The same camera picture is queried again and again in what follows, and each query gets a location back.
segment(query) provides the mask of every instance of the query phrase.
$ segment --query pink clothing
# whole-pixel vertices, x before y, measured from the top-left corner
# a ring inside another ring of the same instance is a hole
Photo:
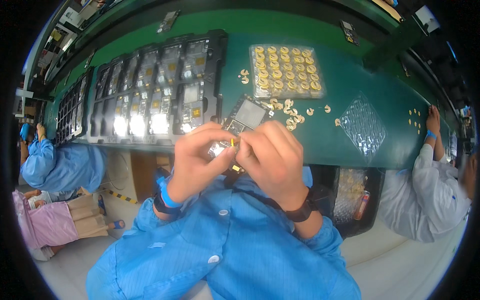
[[[12,193],[18,224],[28,247],[59,246],[78,240],[66,202],[54,202],[30,210],[27,198],[15,190]]]

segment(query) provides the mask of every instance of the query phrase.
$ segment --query white button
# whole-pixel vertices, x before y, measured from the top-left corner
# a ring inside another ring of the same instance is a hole
[[[214,255],[212,257],[210,257],[208,259],[208,263],[211,264],[211,263],[217,263],[218,261],[220,260],[220,256],[218,255]]]

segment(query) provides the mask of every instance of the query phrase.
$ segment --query green workbench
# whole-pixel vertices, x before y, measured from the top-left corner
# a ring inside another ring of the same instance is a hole
[[[371,167],[410,168],[418,155],[425,136],[425,120],[429,103],[437,101],[426,86],[414,75],[406,77],[401,64],[391,61],[382,71],[369,73],[361,66],[360,57],[371,49],[372,44],[360,39],[360,47],[345,41],[339,27],[315,19],[283,12],[260,10],[218,10],[192,13],[180,16],[172,30],[157,35],[159,23],[145,26],[117,39],[99,49],[91,66],[109,62],[123,53],[136,48],[178,36],[185,33],[202,34],[210,29],[221,28],[228,34],[226,65],[222,70],[220,93],[223,95],[222,117],[226,117],[241,93],[252,94],[250,83],[242,84],[238,77],[242,69],[251,70],[248,47],[252,44],[280,43],[297,44],[315,48],[324,85],[328,91],[322,99],[295,100],[294,108],[305,117],[298,124],[294,135],[304,147],[304,162],[310,164],[342,165],[364,167],[359,150],[345,135],[341,127],[335,126],[353,98],[362,91],[379,114],[388,135],[377,155],[369,164]],[[55,102],[47,106],[46,118],[48,136],[55,132],[55,117],[61,95],[84,71],[85,62],[71,72],[66,86],[60,80],[55,93]],[[93,99],[93,85],[90,100]],[[331,112],[326,113],[325,105]],[[313,108],[312,116],[306,109]],[[421,116],[410,116],[409,110],[420,111]],[[275,119],[285,123],[287,116],[276,110]],[[422,124],[420,134],[413,122]],[[444,144],[448,137],[448,127],[442,121]]]

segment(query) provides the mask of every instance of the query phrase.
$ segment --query beige pants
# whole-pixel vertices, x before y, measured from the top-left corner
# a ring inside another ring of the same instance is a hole
[[[108,235],[108,226],[91,195],[73,199],[67,205],[79,239]]]

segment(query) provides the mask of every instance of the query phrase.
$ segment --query red can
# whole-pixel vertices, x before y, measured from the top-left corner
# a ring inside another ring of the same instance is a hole
[[[363,196],[360,198],[360,203],[357,207],[357,211],[353,214],[355,220],[360,220],[365,212],[367,207],[368,200],[370,199],[370,193],[368,191],[363,191]]]

